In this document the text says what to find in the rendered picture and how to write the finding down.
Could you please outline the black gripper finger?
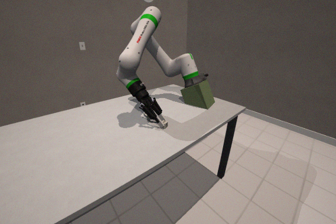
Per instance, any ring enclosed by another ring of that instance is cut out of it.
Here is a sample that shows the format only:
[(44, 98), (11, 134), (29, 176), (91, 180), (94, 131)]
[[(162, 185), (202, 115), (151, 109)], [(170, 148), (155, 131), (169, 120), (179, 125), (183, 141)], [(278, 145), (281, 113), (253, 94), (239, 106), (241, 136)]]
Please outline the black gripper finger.
[(162, 109), (158, 105), (155, 98), (152, 98), (152, 100), (149, 98), (149, 101), (152, 103), (151, 108), (154, 110), (154, 112), (158, 115), (158, 117), (161, 119), (161, 121), (166, 120), (166, 118), (162, 115)]
[(155, 114), (155, 112), (153, 111), (153, 109), (151, 108), (151, 105), (149, 104), (149, 101), (146, 100), (146, 103), (148, 104), (148, 107), (145, 107), (143, 105), (143, 103), (141, 103), (141, 105), (139, 106), (140, 109), (142, 109), (146, 115), (150, 118), (150, 119), (155, 119), (156, 122), (158, 123), (158, 125), (160, 127), (165, 126), (162, 121), (159, 119), (159, 117)]

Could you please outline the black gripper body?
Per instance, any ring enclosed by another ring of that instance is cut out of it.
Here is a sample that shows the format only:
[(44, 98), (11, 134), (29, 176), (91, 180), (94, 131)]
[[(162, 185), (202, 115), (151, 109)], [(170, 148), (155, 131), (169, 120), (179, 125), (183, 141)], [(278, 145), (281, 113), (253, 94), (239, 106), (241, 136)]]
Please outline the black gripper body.
[[(152, 100), (152, 98), (149, 96), (149, 93), (146, 90), (142, 90), (135, 97), (140, 103), (143, 103), (145, 107), (148, 107), (146, 100), (149, 101), (149, 98)], [(151, 105), (152, 103), (149, 101), (149, 104)]]

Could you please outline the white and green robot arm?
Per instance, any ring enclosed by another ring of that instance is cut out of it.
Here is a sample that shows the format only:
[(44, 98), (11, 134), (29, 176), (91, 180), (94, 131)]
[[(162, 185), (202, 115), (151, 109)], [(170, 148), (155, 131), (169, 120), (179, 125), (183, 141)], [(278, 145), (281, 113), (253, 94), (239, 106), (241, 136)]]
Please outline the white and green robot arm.
[(207, 80), (208, 74), (198, 75), (192, 54), (183, 54), (172, 60), (160, 47), (152, 36), (160, 20), (161, 12), (158, 8), (154, 6), (146, 8), (142, 15), (132, 23), (133, 37), (119, 57), (117, 78), (126, 86), (133, 97), (146, 89), (136, 74), (145, 48), (154, 57), (166, 76), (174, 77), (181, 74), (185, 81), (185, 88)]

